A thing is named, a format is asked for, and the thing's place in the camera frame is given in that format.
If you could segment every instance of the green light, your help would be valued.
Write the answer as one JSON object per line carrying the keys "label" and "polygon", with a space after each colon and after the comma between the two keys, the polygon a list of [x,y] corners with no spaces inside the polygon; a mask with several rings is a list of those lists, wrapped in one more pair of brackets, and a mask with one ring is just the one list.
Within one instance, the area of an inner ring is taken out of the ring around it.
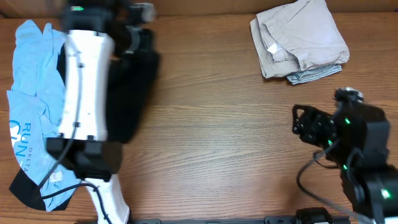
{"label": "green light", "polygon": [[85,9],[81,6],[72,6],[72,11],[83,11],[83,10]]}
{"label": "green light", "polygon": [[383,195],[384,199],[391,198],[390,192],[388,192],[386,189],[382,189],[381,194]]}

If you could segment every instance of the stack of folded clothes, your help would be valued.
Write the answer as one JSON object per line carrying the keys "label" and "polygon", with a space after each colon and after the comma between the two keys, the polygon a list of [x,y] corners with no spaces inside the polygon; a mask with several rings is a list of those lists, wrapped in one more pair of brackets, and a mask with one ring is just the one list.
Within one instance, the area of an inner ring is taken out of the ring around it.
{"label": "stack of folded clothes", "polygon": [[305,83],[341,71],[349,51],[325,0],[298,0],[257,14],[250,22],[265,78]]}

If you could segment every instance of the black cloth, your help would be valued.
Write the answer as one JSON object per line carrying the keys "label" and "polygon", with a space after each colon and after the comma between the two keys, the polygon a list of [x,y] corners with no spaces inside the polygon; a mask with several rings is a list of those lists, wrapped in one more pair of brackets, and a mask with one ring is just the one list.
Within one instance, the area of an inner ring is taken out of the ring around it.
{"label": "black cloth", "polygon": [[[138,127],[146,96],[154,82],[160,57],[152,50],[153,34],[144,29],[140,47],[133,55],[123,55],[111,62],[106,95],[106,126],[108,141],[127,143]],[[62,47],[57,70],[65,83],[65,51]],[[26,206],[45,210],[43,200],[32,200],[37,185],[21,169],[9,190]],[[55,210],[65,210],[70,199]]]}

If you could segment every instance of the wooden table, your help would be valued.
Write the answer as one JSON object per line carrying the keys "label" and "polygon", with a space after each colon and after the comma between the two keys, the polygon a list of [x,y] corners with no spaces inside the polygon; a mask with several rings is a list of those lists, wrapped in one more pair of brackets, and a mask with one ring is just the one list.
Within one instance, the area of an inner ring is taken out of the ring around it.
{"label": "wooden table", "polygon": [[[398,166],[398,14],[337,13],[351,53],[343,71],[292,86],[260,74],[249,22],[254,15],[161,17],[149,25],[162,54],[160,78],[134,140],[124,147],[123,195],[135,218],[259,218],[321,206],[295,184],[316,147],[292,134],[294,104],[334,111],[336,87],[352,86],[392,124],[390,163]],[[8,191],[19,170],[9,133],[6,90],[15,30],[0,20],[0,223],[73,223],[96,218],[85,189],[64,212],[39,212]],[[36,20],[43,28],[46,22]],[[337,170],[312,167],[303,184],[349,206]]]}

